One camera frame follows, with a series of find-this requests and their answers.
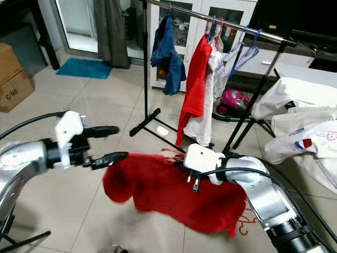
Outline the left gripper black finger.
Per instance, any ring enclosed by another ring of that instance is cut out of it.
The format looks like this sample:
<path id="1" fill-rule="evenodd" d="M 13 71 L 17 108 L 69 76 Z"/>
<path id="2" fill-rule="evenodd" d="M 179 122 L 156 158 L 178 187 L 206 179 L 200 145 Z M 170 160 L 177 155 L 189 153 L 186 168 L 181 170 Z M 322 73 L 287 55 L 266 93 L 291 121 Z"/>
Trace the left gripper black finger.
<path id="1" fill-rule="evenodd" d="M 84 128 L 82 136 L 85 138 L 107 138 L 120 132 L 117 126 L 94 126 L 91 128 Z"/>
<path id="2" fill-rule="evenodd" d="M 103 155 L 101 158 L 93 159 L 91 161 L 91 169 L 98 170 L 112 166 L 116 162 L 123 161 L 128 157 L 128 152 L 113 152 Z"/>

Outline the plain red shirt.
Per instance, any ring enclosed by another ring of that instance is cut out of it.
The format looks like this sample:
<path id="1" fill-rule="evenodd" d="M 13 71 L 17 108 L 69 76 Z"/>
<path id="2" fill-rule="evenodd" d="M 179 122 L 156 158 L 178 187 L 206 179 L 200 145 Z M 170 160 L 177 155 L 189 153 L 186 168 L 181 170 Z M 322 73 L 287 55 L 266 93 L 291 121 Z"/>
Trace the plain red shirt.
<path id="1" fill-rule="evenodd" d="M 212 47 L 209 37 L 203 35 L 192 55 L 187 74 L 187 92 L 184 97 L 179 124 L 176 131 L 176 145 L 181 145 L 184 137 L 184 127 L 190 118 L 199 118 L 204 115 L 205 106 L 205 80 L 207 76 L 207 63 L 209 62 Z"/>

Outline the pink vacuum cleaner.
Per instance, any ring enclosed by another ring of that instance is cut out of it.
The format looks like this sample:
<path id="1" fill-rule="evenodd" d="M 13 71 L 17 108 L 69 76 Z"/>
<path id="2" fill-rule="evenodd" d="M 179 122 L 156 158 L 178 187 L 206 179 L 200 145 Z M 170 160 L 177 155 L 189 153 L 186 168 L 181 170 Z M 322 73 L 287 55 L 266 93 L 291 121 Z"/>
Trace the pink vacuum cleaner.
<path id="1" fill-rule="evenodd" d="M 240 118 L 245 113 L 249 103 L 250 99 L 243 92 L 226 89 L 216 107 L 216 112 L 222 116 Z"/>

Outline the red shirt with print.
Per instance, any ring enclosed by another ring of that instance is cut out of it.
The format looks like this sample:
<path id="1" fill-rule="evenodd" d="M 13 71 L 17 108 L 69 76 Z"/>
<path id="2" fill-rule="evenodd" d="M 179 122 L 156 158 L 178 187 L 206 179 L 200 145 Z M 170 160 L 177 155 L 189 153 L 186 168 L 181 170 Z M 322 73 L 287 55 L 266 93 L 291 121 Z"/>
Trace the red shirt with print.
<path id="1" fill-rule="evenodd" d="M 158 212 L 200 233 L 237 234 L 246 209 L 246 193 L 238 184 L 202 182 L 198 192 L 188 174 L 159 154 L 131 153 L 112 164 L 103 176 L 106 195 L 116 203 L 133 200 L 139 212 Z"/>

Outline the printed cardboard box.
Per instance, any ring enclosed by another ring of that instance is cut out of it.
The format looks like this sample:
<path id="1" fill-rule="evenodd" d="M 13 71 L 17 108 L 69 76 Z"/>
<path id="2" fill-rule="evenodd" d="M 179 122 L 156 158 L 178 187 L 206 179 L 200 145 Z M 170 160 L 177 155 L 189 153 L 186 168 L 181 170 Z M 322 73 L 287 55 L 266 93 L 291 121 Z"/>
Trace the printed cardboard box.
<path id="1" fill-rule="evenodd" d="M 21 69 L 0 87 L 0 111 L 9 112 L 34 92 L 35 86 L 26 70 Z"/>

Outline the cream stitched jacket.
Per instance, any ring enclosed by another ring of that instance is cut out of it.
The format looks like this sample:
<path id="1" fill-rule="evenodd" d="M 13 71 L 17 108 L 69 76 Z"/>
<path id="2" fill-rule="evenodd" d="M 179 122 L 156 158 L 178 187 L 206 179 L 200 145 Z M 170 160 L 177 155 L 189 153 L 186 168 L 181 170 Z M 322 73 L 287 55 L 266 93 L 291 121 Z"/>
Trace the cream stitched jacket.
<path id="1" fill-rule="evenodd" d="M 274 133 L 285 134 L 327 120 L 337 120 L 337 108 L 289 108 L 272 116 L 271 125 Z"/>

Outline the metal clothes rack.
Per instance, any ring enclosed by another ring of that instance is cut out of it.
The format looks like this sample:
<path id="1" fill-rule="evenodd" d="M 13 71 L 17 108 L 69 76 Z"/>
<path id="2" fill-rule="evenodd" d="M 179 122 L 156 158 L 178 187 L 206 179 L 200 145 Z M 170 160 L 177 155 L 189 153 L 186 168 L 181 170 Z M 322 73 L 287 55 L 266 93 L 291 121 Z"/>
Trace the metal clothes rack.
<path id="1" fill-rule="evenodd" d="M 162 142 L 170 145 L 174 149 L 183 151 L 181 147 L 178 145 L 175 145 L 174 142 L 168 141 L 166 138 L 162 137 L 162 135 L 159 135 L 159 133 L 154 132 L 153 130 L 150 130 L 147 125 L 151 123 L 152 121 L 156 121 L 161 126 L 166 127 L 168 130 L 171 130 L 173 132 L 176 132 L 176 128 L 174 128 L 171 125 L 168 125 L 167 123 L 164 123 L 164 121 L 161 121 L 157 118 L 157 116 L 161 113 L 160 108 L 154 109 L 152 113 L 149 113 L 149 106 L 148 106 L 148 91 L 150 89 L 149 80 L 150 80 L 150 70 L 152 69 L 152 66 L 150 65 L 150 51 L 152 49 L 151 44 L 148 41 L 149 35 L 148 35 L 148 23 L 150 21 L 149 17 L 147 16 L 147 9 L 148 5 L 154 5 L 160 8 L 167 9 L 169 14 L 174 14 L 175 12 L 188 15 L 189 17 L 204 20 L 207 23 L 211 23 L 213 26 L 216 24 L 219 24 L 220 26 L 229 27 L 235 31 L 241 32 L 241 35 L 239 36 L 240 39 L 244 39 L 246 34 L 250 34 L 253 36 L 253 39 L 251 40 L 250 47 L 255 48 L 253 44 L 255 41 L 265 40 L 268 41 L 268 43 L 274 43 L 278 44 L 279 48 L 277 49 L 274 58 L 272 58 L 272 62 L 270 67 L 267 68 L 267 71 L 263 76 L 260 78 L 260 81 L 256 87 L 256 90 L 253 92 L 253 96 L 251 97 L 250 106 L 252 106 L 256 101 L 258 100 L 260 94 L 262 94 L 263 91 L 263 85 L 265 82 L 269 80 L 269 76 L 271 75 L 271 72 L 274 71 L 277 78 L 280 78 L 279 73 L 277 72 L 277 62 L 279 61 L 280 55 L 286 51 L 288 47 L 296 47 L 298 44 L 302 44 L 303 41 L 301 41 L 302 38 L 309 38 L 311 40 L 323 40 L 323 41 L 329 41 L 334 40 L 337 43 L 337 37 L 330 37 L 327 35 L 320 35 L 320 34 L 314 34 L 311 32 L 304 32 L 304 31 L 290 31 L 290 35 L 294 35 L 295 38 L 292 38 L 289 36 L 288 38 L 284 38 L 278 35 L 270 34 L 268 32 L 264 32 L 262 29 L 254 29 L 252 27 L 243 26 L 238 23 L 233 23 L 229 21 L 224 21 L 221 18 L 218 18 L 214 15 L 205 15 L 200 14 L 199 12 L 196 12 L 192 9 L 185 9 L 181 7 L 176 7 L 173 3 L 164 3 L 160 2 L 159 0 L 139 0 L 142 2 L 142 9 L 143 9 L 143 53 L 144 53 L 144 120 L 139 123 L 137 126 L 132 128 L 130 131 L 130 137 L 134 137 L 137 135 L 137 133 L 140 130 L 144 130 L 145 132 L 151 133 L 154 135 L 154 137 L 158 138 Z"/>

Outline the grey curtain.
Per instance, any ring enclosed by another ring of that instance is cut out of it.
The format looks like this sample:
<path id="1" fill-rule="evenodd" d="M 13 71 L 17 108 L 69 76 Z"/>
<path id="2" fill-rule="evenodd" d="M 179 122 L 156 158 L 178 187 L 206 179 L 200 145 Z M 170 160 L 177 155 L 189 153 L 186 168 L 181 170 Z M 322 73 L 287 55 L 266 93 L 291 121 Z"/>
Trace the grey curtain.
<path id="1" fill-rule="evenodd" d="M 120 2 L 118 0 L 92 0 L 98 55 L 107 65 L 130 69 L 127 39 Z"/>

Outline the blue plastic hanger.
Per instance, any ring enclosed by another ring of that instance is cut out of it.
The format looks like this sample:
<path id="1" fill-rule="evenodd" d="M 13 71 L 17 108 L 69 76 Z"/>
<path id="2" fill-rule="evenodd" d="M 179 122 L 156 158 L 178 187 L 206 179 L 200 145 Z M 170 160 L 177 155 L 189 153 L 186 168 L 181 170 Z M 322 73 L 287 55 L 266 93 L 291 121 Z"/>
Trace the blue plastic hanger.
<path id="1" fill-rule="evenodd" d="M 236 72 L 234 69 L 234 66 L 237 65 L 237 62 L 241 57 L 241 53 L 244 49 L 244 38 L 245 38 L 245 30 L 248 29 L 248 25 L 245 26 L 243 35 L 241 35 L 240 40 L 233 44 L 233 48 L 231 48 L 230 53 L 224 58 L 223 62 L 229 64 L 230 62 L 233 62 L 232 68 L 229 70 L 229 74 L 226 75 L 225 82 L 229 80 Z"/>
<path id="2" fill-rule="evenodd" d="M 234 66 L 235 70 L 240 70 L 249 60 L 255 58 L 255 56 L 260 52 L 260 48 L 256 46 L 255 43 L 262 32 L 262 28 L 258 29 L 250 43 L 250 47 L 245 51 L 245 53 L 243 53 L 243 57 L 239 60 L 238 65 Z"/>

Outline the black desk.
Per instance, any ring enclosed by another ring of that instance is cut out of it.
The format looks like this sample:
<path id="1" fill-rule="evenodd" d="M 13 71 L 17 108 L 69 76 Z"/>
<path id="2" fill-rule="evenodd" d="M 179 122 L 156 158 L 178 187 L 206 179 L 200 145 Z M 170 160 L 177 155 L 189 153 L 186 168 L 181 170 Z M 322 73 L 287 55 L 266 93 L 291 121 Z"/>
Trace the black desk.
<path id="1" fill-rule="evenodd" d="M 32 19 L 34 20 L 37 31 L 40 34 L 37 38 L 38 45 L 46 51 L 46 55 L 53 70 L 60 69 L 61 65 L 57 58 L 57 51 L 54 48 L 51 37 L 49 36 L 38 0 L 0 0 L 1 17 L 11 17 L 12 15 L 25 9 L 31 11 Z"/>

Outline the white crumpled garment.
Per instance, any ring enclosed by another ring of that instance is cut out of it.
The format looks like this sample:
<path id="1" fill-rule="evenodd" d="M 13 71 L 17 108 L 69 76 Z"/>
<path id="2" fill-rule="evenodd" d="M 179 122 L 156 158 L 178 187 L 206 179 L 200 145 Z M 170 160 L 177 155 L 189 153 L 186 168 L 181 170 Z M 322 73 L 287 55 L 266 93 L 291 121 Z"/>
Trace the white crumpled garment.
<path id="1" fill-rule="evenodd" d="M 337 87 L 282 77 L 254 103 L 251 115 L 256 120 L 270 120 L 285 114 L 289 103 L 297 108 L 337 108 Z"/>

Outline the blue denim garment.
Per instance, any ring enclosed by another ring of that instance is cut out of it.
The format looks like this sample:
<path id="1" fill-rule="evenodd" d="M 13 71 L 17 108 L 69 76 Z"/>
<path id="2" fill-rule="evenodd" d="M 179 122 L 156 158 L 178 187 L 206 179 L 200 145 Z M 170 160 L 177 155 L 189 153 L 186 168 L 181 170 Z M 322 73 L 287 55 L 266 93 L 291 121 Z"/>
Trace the blue denim garment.
<path id="1" fill-rule="evenodd" d="M 164 94 L 177 94 L 181 82 L 187 80 L 185 66 L 175 49 L 174 17 L 172 14 L 166 15 L 155 31 L 150 65 L 158 67 L 166 74 L 166 85 L 163 89 Z"/>

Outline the black television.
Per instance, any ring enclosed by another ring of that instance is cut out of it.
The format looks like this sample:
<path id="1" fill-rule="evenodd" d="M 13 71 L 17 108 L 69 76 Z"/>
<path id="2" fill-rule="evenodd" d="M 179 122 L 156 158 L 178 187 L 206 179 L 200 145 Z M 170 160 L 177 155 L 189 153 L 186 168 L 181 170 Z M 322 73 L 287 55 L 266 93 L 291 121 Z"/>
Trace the black television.
<path id="1" fill-rule="evenodd" d="M 250 27 L 284 38 L 337 43 L 337 0 L 258 0 Z"/>

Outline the teal floor mat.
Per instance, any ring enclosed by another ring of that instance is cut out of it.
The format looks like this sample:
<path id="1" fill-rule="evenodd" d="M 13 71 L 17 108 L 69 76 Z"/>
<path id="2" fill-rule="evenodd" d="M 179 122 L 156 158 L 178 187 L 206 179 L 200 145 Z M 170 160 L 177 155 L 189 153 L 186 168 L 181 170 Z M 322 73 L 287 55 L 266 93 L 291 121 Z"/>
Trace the teal floor mat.
<path id="1" fill-rule="evenodd" d="M 70 58 L 56 72 L 57 75 L 107 79 L 113 67 L 106 65 L 103 61 Z"/>

